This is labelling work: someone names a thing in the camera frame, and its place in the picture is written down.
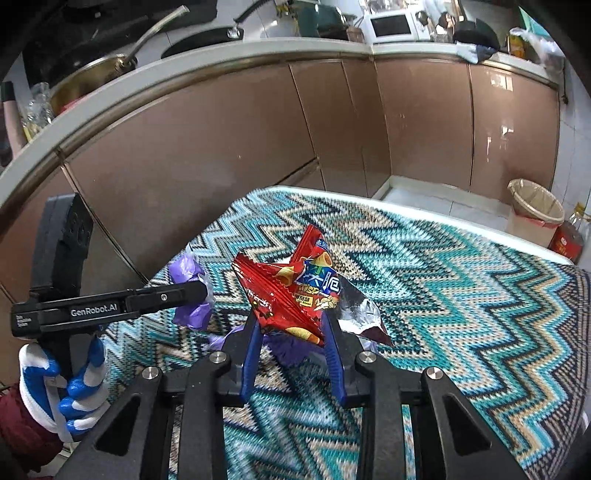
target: kitchen cabinet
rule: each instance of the kitchen cabinet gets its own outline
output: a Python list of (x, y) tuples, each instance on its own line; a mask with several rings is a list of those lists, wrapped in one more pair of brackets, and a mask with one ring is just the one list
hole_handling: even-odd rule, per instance
[(341, 62), (290, 66), (326, 190), (367, 197), (358, 120)]
[(318, 160), (313, 160), (283, 180), (280, 185), (302, 189), (324, 190), (324, 180)]
[(377, 74), (374, 63), (369, 60), (344, 60), (343, 68), (357, 116), (357, 136), (361, 142), (368, 196), (371, 197), (392, 174)]
[[(73, 193), (61, 169), (29, 198), (0, 241), (0, 283), (15, 301), (29, 298), (33, 250), (39, 220), (49, 197)], [(94, 225), (82, 270), (82, 295), (138, 288), (141, 279), (121, 258), (98, 225)]]
[(376, 60), (392, 174), (467, 190), (472, 169), (472, 102), (467, 65), (425, 59)]
[(173, 92), (68, 162), (115, 242), (151, 278), (234, 200), (315, 156), (290, 69), (276, 65)]
[(556, 90), (518, 74), (470, 66), (474, 101), (474, 163), (470, 191), (511, 201), (510, 180), (550, 189), (558, 144)]

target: beige trash can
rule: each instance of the beige trash can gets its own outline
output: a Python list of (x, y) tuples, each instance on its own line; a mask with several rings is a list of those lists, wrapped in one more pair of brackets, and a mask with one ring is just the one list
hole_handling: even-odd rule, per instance
[(564, 222), (564, 208), (542, 185), (525, 179), (507, 185), (513, 198), (506, 233), (548, 247), (554, 232)]

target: gloved hand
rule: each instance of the gloved hand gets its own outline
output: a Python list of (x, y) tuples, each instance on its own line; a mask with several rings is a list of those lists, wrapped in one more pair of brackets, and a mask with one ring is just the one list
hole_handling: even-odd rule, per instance
[(68, 397), (56, 397), (53, 387), (66, 387), (66, 380), (60, 375), (60, 366), (52, 356), (37, 343), (23, 346), (18, 354), (21, 367), (19, 389), (22, 402), (31, 417), (52, 433), (58, 433), (63, 442), (72, 441), (60, 432), (51, 404), (59, 402), (59, 412), (66, 419), (66, 426), (72, 436), (91, 429), (109, 408), (106, 401), (109, 390), (105, 379), (105, 348), (98, 337), (90, 343), (88, 361), (80, 371), (67, 382)]

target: table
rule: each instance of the table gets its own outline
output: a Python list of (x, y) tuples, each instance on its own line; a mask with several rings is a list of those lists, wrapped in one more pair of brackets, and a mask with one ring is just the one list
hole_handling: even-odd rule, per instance
[[(400, 368), (443, 368), (530, 478), (552, 477), (573, 441), (587, 388), (589, 278), (527, 242), (481, 229), (546, 258), (433, 215), (288, 187), (237, 200), (190, 243), (215, 291), (209, 331), (173, 325), (172, 310), (111, 325), (103, 337), (111, 398), (143, 367), (168, 371), (206, 355), (207, 335), (228, 333), (249, 311), (230, 267), (236, 253), (262, 262), (287, 258), (313, 223), (336, 269), (380, 308), (394, 342), (381, 354)], [(171, 283), (167, 268), (151, 283)], [(361, 413), (335, 403), (327, 372), (312, 362), (284, 368), (263, 348), (250, 403), (224, 415), (229, 478), (355, 477)], [(409, 478), (412, 455), (408, 448)], [(173, 445), (171, 478), (176, 458)]]

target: microwave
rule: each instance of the microwave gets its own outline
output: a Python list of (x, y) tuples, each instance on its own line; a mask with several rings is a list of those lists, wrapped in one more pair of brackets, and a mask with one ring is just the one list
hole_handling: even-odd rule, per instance
[(390, 43), (399, 41), (431, 41), (426, 25), (418, 20), (419, 6), (410, 6), (401, 10), (387, 10), (374, 14), (365, 14), (361, 30), (366, 43)]

